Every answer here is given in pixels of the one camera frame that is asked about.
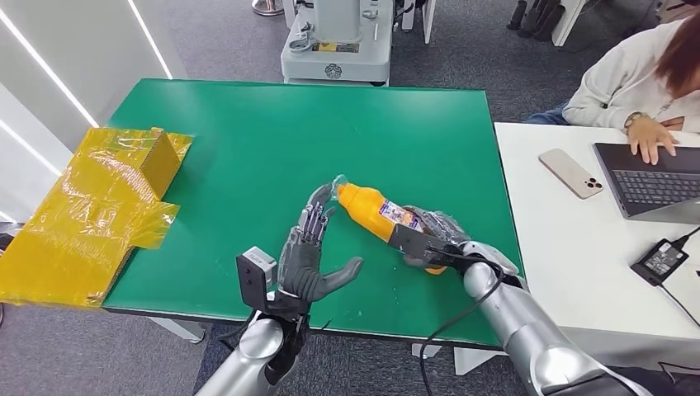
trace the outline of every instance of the green table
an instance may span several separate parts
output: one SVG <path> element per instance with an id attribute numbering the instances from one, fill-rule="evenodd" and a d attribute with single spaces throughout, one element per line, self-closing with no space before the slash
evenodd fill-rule
<path id="1" fill-rule="evenodd" d="M 181 209 L 162 247 L 135 253 L 106 309 L 247 318 L 235 257 L 253 245 L 279 257 L 309 194 L 339 173 L 399 205 L 453 215 L 520 266 L 482 91 L 145 79 L 109 126 L 158 126 L 195 140 L 163 198 Z M 365 259 L 359 277 L 314 304 L 312 327 L 330 321 L 328 330 L 426 337 L 471 303 L 453 271 L 430 276 L 405 266 L 341 208 L 326 233 L 321 270 L 352 256 Z M 480 313 L 442 338 L 499 344 Z"/>

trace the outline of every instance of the yellow plastic wrap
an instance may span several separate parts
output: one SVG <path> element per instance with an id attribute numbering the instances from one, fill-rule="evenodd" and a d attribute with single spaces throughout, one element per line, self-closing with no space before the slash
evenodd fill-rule
<path id="1" fill-rule="evenodd" d="M 179 207 L 160 201 L 192 137 L 90 129 L 0 257 L 0 300 L 99 306 L 134 247 L 160 246 Z"/>

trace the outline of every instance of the white machine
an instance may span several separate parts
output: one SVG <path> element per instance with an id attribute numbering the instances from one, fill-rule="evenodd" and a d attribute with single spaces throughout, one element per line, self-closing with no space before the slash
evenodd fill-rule
<path id="1" fill-rule="evenodd" d="M 295 0 L 281 53 L 285 83 L 389 82 L 392 0 Z"/>

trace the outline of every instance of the orange bottle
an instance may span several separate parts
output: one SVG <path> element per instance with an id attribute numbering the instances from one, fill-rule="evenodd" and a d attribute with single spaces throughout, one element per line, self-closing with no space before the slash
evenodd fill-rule
<path id="1" fill-rule="evenodd" d="M 418 216 L 387 200 L 374 188 L 348 183 L 343 175 L 333 182 L 333 198 L 348 211 L 351 219 L 384 242 L 389 242 L 396 224 L 423 232 Z M 438 275 L 445 271 L 445 267 L 426 268 L 425 271 Z"/>

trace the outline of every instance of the power adapter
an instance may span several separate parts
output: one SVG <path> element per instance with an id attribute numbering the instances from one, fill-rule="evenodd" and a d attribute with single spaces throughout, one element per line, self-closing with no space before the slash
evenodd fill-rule
<path id="1" fill-rule="evenodd" d="M 682 249 L 683 246 L 661 239 L 644 257 L 632 264 L 631 269 L 650 285 L 659 286 L 688 260 L 689 255 Z"/>

